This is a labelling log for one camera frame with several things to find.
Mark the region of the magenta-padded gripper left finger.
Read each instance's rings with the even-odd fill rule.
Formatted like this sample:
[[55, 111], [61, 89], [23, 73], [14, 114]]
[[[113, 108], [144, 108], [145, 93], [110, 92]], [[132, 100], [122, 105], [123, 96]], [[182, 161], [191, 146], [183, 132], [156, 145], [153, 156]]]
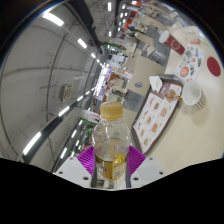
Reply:
[[93, 147], [89, 147], [77, 157], [68, 157], [55, 175], [81, 187], [90, 188], [94, 169], [94, 151]]

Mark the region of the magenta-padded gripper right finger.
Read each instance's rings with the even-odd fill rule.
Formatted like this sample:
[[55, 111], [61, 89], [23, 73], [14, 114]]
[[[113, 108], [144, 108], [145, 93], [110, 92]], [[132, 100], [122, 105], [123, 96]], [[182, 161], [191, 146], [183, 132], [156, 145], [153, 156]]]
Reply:
[[150, 157], [146, 157], [133, 146], [129, 147], [126, 168], [126, 187], [140, 188], [164, 176], [164, 172]]

